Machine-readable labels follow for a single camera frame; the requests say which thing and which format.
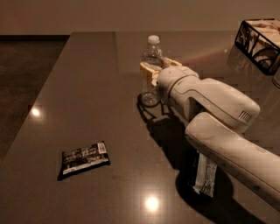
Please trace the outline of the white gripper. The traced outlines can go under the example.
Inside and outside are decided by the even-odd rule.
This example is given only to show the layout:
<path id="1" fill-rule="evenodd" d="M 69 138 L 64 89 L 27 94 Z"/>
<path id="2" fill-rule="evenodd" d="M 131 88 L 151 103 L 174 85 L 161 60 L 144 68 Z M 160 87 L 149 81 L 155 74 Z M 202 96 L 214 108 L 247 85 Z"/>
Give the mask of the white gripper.
<path id="1" fill-rule="evenodd" d="M 180 62 L 167 57 L 164 57 L 163 68 L 161 71 L 160 66 L 141 62 L 140 74 L 146 84 L 150 84 L 153 87 L 157 86 L 159 96 L 166 105 L 174 107 L 169 102 L 169 95 L 175 83 L 188 76 L 199 78 L 199 75 L 191 68 L 182 66 Z"/>

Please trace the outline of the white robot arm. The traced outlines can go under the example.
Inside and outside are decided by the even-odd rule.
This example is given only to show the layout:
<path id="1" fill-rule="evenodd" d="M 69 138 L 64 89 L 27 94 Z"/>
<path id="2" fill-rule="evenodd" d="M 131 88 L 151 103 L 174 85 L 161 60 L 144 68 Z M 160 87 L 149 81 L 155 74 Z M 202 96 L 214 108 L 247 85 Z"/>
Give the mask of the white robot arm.
<path id="1" fill-rule="evenodd" d="M 280 210 L 279 156 L 242 136 L 260 113 L 256 102 L 175 61 L 166 68 L 142 62 L 140 71 L 165 105 L 187 120 L 186 138 L 198 152 Z"/>

